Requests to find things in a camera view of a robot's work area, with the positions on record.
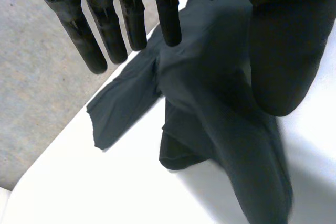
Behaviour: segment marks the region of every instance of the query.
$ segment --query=garment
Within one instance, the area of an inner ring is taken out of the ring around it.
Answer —
[[[292,189],[276,119],[248,82],[248,0],[188,0],[183,40],[168,47],[158,27],[88,104],[95,146],[105,149],[166,96],[160,162],[184,169],[207,159],[227,172],[251,224],[287,223]]]

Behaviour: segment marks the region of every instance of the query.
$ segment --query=black fabric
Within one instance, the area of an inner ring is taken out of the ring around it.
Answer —
[[[113,145],[162,94],[160,162],[184,169],[206,159],[225,169],[251,224],[287,223],[292,189],[276,119],[248,83],[248,0],[188,0],[184,39],[168,47],[157,28],[89,104],[95,146]]]

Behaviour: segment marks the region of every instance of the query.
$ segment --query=floor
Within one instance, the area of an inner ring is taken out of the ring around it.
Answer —
[[[158,22],[156,5],[143,1],[149,32]],[[118,0],[114,5],[121,18]],[[0,0],[0,9],[0,187],[13,190],[118,66],[109,62],[106,73],[91,74],[43,0]],[[106,56],[85,1],[83,11]]]

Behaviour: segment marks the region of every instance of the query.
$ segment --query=white table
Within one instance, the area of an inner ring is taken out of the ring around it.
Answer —
[[[159,163],[164,102],[106,153],[93,146],[84,106],[21,178],[2,224],[247,224],[226,174],[215,164],[170,173]],[[296,197],[291,223],[336,219],[335,103],[334,27],[309,94],[280,120]]]

